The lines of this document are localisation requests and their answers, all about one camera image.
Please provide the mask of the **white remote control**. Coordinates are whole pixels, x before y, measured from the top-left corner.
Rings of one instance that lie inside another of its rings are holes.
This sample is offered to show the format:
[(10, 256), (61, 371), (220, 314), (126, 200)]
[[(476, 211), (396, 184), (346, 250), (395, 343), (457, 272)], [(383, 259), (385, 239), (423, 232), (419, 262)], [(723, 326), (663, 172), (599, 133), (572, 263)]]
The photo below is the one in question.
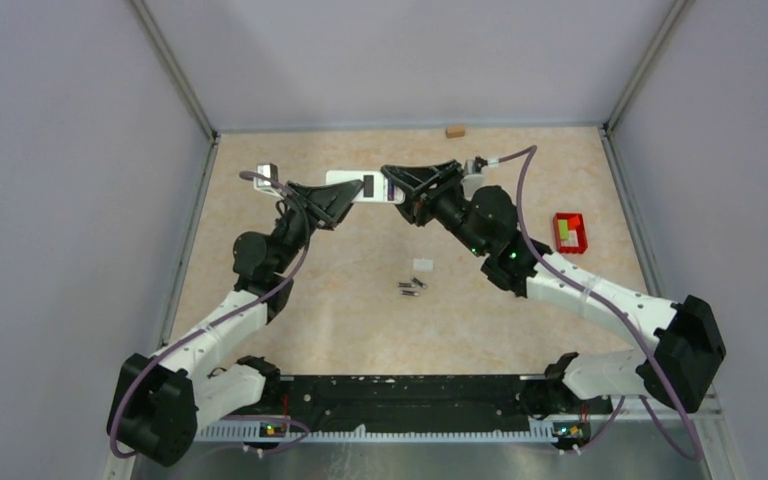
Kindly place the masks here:
[(374, 170), (328, 170), (325, 175), (327, 185), (357, 181), (361, 184), (354, 203), (375, 203), (400, 205), (406, 195), (395, 183), (380, 171)]

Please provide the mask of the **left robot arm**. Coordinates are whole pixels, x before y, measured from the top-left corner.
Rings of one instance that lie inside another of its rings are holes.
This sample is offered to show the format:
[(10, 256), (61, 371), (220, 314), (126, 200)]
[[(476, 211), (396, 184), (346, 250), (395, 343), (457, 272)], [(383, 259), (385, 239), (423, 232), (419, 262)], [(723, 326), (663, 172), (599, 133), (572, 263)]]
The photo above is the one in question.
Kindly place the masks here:
[(284, 209), (271, 233), (237, 237), (232, 252), (238, 279), (220, 305), (174, 343), (123, 363), (107, 426), (115, 458), (143, 455), (171, 466), (205, 427), (244, 406), (263, 414), (279, 404), (281, 388), (265, 369), (242, 362), (218, 375), (212, 372), (281, 312), (313, 233), (335, 229), (364, 183), (268, 184)]

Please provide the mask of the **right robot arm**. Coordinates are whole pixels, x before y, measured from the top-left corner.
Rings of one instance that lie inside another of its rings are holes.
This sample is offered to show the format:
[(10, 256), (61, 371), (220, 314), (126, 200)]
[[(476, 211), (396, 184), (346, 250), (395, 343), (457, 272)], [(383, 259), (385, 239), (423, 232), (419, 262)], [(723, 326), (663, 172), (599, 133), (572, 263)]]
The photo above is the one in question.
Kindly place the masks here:
[(404, 193), (397, 209), (410, 224), (439, 222), (475, 256), (497, 288), (545, 302), (591, 322), (631, 345), (609, 354), (569, 353), (545, 374), (549, 404), (572, 412), (601, 396), (654, 399), (697, 412), (726, 357), (711, 305), (633, 291), (573, 264), (549, 246), (526, 238), (521, 205), (490, 185), (472, 195), (456, 161), (435, 166), (385, 165), (381, 172)]

